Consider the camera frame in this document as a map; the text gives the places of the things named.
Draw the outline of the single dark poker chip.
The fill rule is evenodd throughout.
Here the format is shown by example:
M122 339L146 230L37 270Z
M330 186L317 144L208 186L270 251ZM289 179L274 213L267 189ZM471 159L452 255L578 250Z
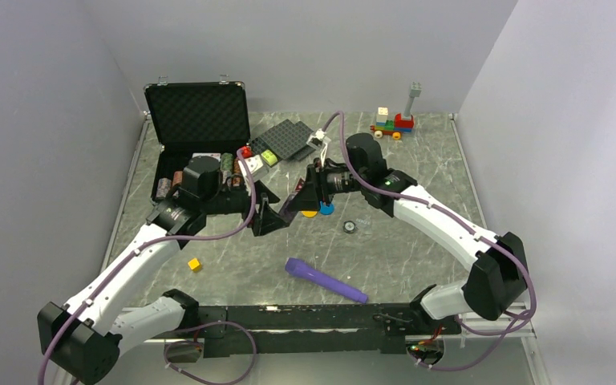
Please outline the single dark poker chip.
M344 233L354 233L357 231L357 225L353 221L344 221L342 224L342 231Z

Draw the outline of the red tan poker chip stack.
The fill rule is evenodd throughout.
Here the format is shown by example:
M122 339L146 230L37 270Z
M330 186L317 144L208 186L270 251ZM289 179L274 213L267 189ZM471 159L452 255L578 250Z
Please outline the red tan poker chip stack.
M182 184L182 180L183 180L183 171L182 170L175 171L172 176L172 187L171 187L172 194L174 194L177 191L177 189L180 187L180 185Z

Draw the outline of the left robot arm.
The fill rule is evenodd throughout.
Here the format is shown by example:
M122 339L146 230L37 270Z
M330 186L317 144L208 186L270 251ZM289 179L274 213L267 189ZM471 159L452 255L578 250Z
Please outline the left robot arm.
M239 209L243 221L238 227L223 234L201 236L207 216L220 215L220 209L210 203L200 209L163 200L132 243L91 284L64 306L49 302L39 311L43 362L38 383L45 382L47 365L54 362L75 383L96 384L123 354L144 341L170 331L186 337L197 329L197 302L179 290L167 292L138 310L122 310L138 286L187 243L226 239L254 221L263 186L259 179L267 166L260 156L237 162L246 184Z

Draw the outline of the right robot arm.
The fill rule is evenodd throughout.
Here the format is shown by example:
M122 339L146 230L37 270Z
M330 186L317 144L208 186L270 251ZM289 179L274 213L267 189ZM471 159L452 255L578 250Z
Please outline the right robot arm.
M527 289L522 240L501 236L465 220L400 170L388 168L379 143L369 134L349 136L343 163L316 160L303 186L288 200L290 211L317 211L338 193L361 193L367 203L401 220L444 247L468 271L463 281L430 286L412 302L411 325L432 332L441 319L473 312L497 320Z

